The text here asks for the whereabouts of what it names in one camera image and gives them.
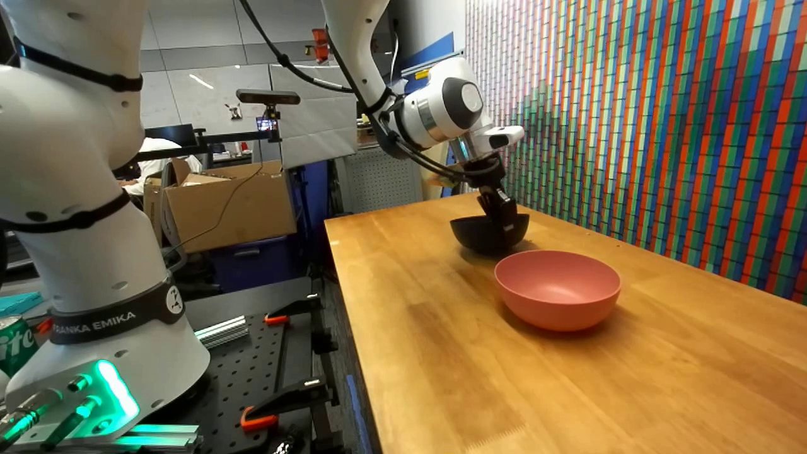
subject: black cable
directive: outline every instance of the black cable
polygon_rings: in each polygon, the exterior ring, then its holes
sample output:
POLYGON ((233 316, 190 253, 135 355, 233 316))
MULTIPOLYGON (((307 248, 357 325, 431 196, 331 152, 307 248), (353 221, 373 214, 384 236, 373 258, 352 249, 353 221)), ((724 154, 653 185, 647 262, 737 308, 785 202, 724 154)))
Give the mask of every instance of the black cable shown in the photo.
POLYGON ((248 12, 249 22, 253 22, 256 31, 263 35, 263 40, 270 45, 270 50, 275 54, 275 57, 278 57, 278 62, 280 62, 283 67, 292 70, 299 78, 304 78, 304 80, 307 80, 307 83, 314 83, 314 86, 319 86, 319 89, 335 90, 335 94, 357 94, 357 90, 348 89, 348 86, 339 86, 339 83, 331 83, 331 80, 324 80, 324 78, 314 78, 314 75, 304 74, 286 54, 280 54, 280 50, 275 47, 275 42, 270 40, 270 35, 263 31, 263 26, 261 26, 261 19, 258 19, 249 0, 241 0, 241 3, 243 3, 246 12, 248 12))

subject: red bowl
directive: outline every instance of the red bowl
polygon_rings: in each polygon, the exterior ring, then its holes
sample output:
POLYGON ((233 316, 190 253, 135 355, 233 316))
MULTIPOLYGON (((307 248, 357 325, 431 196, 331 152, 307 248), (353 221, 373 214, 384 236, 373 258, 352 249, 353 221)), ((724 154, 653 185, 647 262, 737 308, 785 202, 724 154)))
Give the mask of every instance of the red bowl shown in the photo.
POLYGON ((620 274, 601 259, 527 249, 507 255, 495 267, 505 305, 544 330, 585 330, 602 323, 620 294, 620 274))

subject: bowl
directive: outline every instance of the bowl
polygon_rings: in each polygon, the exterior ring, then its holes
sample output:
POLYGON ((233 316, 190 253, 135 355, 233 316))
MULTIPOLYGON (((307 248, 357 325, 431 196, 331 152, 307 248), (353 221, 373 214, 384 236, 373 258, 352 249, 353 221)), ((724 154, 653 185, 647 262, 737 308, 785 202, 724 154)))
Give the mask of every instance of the bowl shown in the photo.
POLYGON ((451 220, 451 230, 460 244, 474 249, 476 255, 507 255, 527 234, 529 214, 517 214, 512 230, 503 230, 486 216, 460 216, 451 220))
POLYGON ((507 255, 495 267, 495 282, 510 313, 560 332, 601 325, 623 288, 605 262, 562 249, 507 255))

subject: wooden table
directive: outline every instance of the wooden table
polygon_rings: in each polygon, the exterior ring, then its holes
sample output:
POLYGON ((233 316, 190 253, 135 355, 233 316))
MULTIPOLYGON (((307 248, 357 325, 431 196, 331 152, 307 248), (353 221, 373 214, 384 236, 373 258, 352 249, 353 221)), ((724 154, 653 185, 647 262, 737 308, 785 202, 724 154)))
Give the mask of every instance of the wooden table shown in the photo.
POLYGON ((539 332, 456 244, 468 214, 451 196, 329 221, 384 452, 807 452, 807 308, 529 211, 522 248, 623 278, 605 325, 539 332))

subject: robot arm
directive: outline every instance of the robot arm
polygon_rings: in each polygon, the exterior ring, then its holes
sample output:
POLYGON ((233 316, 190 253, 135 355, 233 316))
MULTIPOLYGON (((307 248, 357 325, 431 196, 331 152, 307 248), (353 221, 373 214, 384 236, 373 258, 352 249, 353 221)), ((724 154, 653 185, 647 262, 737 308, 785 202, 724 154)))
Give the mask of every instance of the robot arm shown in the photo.
POLYGON ((514 230, 517 204, 505 195, 503 148, 526 137, 522 127, 498 127, 469 62, 456 56, 431 67, 430 83, 410 95, 381 78, 370 38, 389 0, 324 0, 333 56, 363 104, 378 144, 393 156, 415 156, 455 142, 465 180, 503 233, 514 230))

